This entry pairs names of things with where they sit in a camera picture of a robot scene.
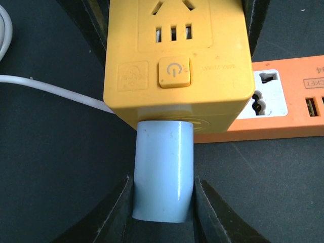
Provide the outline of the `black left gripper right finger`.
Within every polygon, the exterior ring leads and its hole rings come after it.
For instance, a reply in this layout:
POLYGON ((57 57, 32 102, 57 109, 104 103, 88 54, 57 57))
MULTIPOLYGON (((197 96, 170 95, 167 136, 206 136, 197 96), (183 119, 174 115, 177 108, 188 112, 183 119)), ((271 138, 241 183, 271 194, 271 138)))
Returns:
POLYGON ((193 201, 195 242, 269 242, 199 177, 194 179, 193 201))

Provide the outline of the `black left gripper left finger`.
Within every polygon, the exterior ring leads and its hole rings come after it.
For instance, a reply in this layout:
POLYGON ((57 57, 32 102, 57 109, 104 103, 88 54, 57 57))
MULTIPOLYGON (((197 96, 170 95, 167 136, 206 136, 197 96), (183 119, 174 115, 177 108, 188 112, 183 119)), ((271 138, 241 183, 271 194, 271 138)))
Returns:
POLYGON ((85 217, 52 242, 131 242, 133 176, 125 176, 85 217))

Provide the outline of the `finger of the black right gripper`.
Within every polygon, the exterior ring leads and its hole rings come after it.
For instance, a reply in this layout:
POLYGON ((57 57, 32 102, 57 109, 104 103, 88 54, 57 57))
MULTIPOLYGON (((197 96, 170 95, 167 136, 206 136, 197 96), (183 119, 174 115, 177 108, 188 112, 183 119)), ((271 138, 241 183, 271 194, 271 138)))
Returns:
POLYGON ((242 0, 249 47, 253 57, 268 12, 269 0, 242 0))
POLYGON ((57 0, 90 45, 101 65, 105 65, 109 0, 57 0))

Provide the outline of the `light blue plug adapter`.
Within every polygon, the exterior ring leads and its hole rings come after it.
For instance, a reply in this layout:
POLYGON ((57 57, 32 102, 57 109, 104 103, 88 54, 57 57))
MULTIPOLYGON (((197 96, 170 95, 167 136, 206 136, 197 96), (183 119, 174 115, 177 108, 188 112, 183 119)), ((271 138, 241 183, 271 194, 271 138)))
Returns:
POLYGON ((137 125, 132 217, 183 223, 193 194, 193 124, 152 120, 137 125))

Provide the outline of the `yellow cube socket adapter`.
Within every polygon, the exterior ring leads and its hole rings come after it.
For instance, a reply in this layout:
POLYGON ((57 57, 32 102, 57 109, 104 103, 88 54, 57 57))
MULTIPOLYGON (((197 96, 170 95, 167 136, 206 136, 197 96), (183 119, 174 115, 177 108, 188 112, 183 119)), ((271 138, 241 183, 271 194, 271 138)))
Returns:
POLYGON ((241 1, 111 1, 103 100, 132 128, 223 133, 255 91, 241 1))

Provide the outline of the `orange power strip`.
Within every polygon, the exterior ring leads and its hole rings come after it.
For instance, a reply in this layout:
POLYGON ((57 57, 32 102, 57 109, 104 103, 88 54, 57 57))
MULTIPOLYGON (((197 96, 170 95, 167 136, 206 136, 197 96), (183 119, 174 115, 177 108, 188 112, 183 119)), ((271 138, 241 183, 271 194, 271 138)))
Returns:
POLYGON ((254 62, 256 92, 225 133, 196 143, 323 135, 323 56, 254 62))

